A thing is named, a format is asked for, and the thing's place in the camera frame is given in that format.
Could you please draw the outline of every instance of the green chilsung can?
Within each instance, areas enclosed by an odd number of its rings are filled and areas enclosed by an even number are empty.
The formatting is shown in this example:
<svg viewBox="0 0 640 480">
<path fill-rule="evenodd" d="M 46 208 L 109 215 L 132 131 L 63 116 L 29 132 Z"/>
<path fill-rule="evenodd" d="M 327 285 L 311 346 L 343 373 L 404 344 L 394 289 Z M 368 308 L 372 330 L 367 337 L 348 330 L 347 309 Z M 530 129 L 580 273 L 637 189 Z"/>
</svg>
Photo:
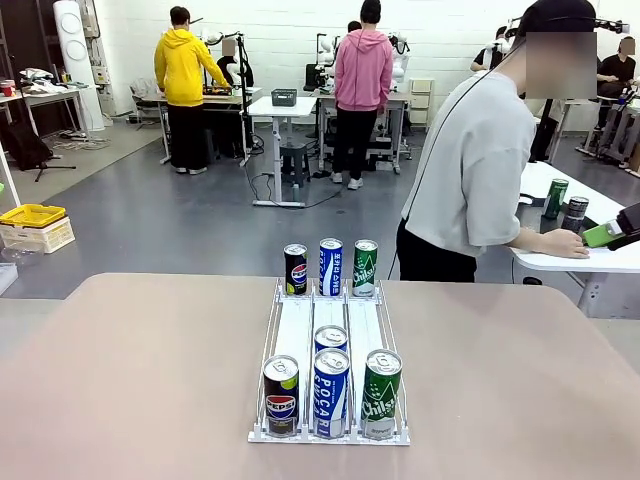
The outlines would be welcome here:
<svg viewBox="0 0 640 480">
<path fill-rule="evenodd" d="M 551 182 L 547 200 L 544 202 L 544 213 L 542 214 L 544 218 L 549 220 L 558 218 L 568 188 L 569 182 L 561 178 L 556 178 Z"/>
<path fill-rule="evenodd" d="M 362 435 L 372 440 L 393 437 L 402 359 L 390 350 L 374 350 L 367 357 L 360 416 Z"/>
<path fill-rule="evenodd" d="M 378 244 L 373 240 L 358 240 L 353 261 L 353 295 L 371 297 L 375 291 Z"/>
</svg>

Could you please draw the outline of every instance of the person in gray shirt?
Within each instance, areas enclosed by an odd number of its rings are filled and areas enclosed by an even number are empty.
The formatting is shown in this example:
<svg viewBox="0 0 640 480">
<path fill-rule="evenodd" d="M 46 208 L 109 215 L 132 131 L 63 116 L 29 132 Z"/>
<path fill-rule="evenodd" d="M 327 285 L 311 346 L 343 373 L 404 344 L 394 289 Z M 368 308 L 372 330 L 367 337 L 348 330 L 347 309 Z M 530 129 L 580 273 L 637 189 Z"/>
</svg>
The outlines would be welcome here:
<svg viewBox="0 0 640 480">
<path fill-rule="evenodd" d="M 527 87 L 526 36 L 594 28 L 595 10 L 586 0 L 539 0 L 522 17 L 509 56 L 449 95 L 402 209 L 397 235 L 402 280 L 473 282 L 476 258 L 492 245 L 588 258 L 580 236 L 521 228 L 515 214 L 535 135 L 534 118 L 519 98 Z M 571 68 L 577 47 L 567 37 L 566 45 L 548 45 L 550 78 L 562 78 Z"/>
</svg>

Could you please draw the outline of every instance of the person in pink hoodie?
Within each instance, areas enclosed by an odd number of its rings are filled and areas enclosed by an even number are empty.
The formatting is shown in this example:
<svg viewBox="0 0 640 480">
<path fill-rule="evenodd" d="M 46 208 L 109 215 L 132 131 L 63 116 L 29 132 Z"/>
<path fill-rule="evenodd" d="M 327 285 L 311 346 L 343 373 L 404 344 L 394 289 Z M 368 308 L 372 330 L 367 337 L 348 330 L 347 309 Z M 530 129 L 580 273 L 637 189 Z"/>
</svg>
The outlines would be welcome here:
<svg viewBox="0 0 640 480">
<path fill-rule="evenodd" d="M 338 129 L 334 151 L 333 183 L 342 183 L 342 171 L 353 148 L 348 188 L 362 187 L 367 146 L 379 113 L 389 100 L 393 54 L 388 37 L 376 30 L 380 23 L 380 0 L 365 0 L 360 11 L 362 30 L 342 41 L 336 58 L 336 107 Z"/>
</svg>

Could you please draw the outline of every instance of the pepsi can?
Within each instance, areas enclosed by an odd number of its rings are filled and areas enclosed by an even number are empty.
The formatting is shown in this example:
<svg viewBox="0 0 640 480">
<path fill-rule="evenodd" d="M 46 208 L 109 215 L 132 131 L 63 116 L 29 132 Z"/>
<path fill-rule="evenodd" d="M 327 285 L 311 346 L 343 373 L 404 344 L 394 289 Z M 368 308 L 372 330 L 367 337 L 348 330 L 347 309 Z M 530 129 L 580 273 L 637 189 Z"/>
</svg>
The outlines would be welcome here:
<svg viewBox="0 0 640 480">
<path fill-rule="evenodd" d="M 298 372 L 298 362 L 286 355 L 271 357 L 262 369 L 268 432 L 273 437 L 298 433 Z"/>
<path fill-rule="evenodd" d="M 316 353 L 325 348 L 337 348 L 347 351 L 347 331 L 335 325 L 325 325 L 316 330 Z"/>
<path fill-rule="evenodd" d="M 307 292 L 307 247 L 296 243 L 287 245 L 284 262 L 287 294 L 304 295 Z"/>
<path fill-rule="evenodd" d="M 320 242 L 320 295 L 340 295 L 342 279 L 342 242 L 325 238 Z"/>
<path fill-rule="evenodd" d="M 347 428 L 349 357 L 326 348 L 316 354 L 313 368 L 313 431 L 318 437 L 340 438 Z"/>
</svg>

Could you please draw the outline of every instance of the pepsi logo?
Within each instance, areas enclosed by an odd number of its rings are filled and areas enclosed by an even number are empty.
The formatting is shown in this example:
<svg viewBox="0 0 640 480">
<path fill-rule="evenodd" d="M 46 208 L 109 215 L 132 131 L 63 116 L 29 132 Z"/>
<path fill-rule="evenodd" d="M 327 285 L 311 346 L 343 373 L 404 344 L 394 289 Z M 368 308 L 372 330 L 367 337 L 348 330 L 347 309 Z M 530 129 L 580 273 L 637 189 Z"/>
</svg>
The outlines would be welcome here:
<svg viewBox="0 0 640 480">
<path fill-rule="evenodd" d="M 291 278 L 296 283 L 304 283 L 307 279 L 307 266 L 302 264 L 291 270 Z"/>
<path fill-rule="evenodd" d="M 288 395 L 269 395 L 267 412 L 272 418 L 289 418 L 296 409 L 296 399 Z"/>
</svg>

